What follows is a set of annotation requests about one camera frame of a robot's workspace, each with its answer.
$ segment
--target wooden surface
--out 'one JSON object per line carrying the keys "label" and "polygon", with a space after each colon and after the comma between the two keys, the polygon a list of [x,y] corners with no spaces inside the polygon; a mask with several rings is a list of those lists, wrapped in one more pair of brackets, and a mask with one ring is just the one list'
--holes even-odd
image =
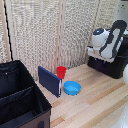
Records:
{"label": "wooden surface", "polygon": [[56,98],[38,86],[52,105],[51,128],[110,128],[128,102],[128,86],[123,78],[113,79],[87,65],[66,72],[63,83],[73,80],[81,84],[76,96],[62,94]]}

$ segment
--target dark blue folder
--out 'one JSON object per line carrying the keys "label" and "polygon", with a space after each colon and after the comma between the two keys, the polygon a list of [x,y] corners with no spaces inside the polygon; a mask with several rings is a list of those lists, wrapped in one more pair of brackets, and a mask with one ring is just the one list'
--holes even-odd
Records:
{"label": "dark blue folder", "polygon": [[41,66],[38,67],[38,75],[39,83],[56,97],[60,97],[62,79]]}

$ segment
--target black plastic container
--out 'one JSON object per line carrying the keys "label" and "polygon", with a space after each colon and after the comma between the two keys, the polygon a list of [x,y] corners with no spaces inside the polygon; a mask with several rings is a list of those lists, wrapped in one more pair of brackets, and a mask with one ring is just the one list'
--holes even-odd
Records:
{"label": "black plastic container", "polygon": [[0,128],[50,128],[51,105],[19,60],[0,64]]}
{"label": "black plastic container", "polygon": [[117,53],[117,57],[112,63],[103,60],[95,60],[89,57],[88,66],[100,71],[112,78],[119,79],[123,76],[123,70],[128,64],[128,38],[124,38]]}

